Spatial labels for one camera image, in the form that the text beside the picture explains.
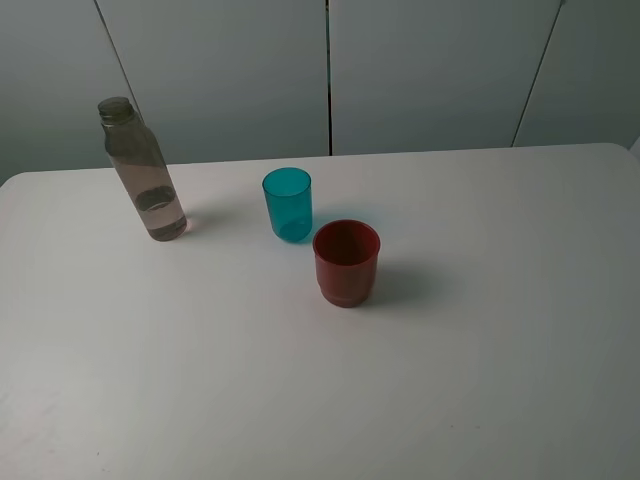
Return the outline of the red plastic cup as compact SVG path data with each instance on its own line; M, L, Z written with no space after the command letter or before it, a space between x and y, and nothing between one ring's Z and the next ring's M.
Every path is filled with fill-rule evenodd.
M327 223L315 234L312 247L316 279L323 297L341 308L367 300L377 272L381 241L368 224L353 219Z

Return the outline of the teal translucent plastic cup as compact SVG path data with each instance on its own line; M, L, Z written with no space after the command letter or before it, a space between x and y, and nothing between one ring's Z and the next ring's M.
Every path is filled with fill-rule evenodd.
M262 188L272 230L290 243L304 240L312 229L311 176L300 168L283 167L269 172Z

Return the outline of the clear plastic water bottle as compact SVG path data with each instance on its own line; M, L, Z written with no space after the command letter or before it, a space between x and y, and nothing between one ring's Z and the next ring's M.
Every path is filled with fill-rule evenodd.
M144 227L156 241L171 241L187 218L153 132L126 97L98 104L104 147Z

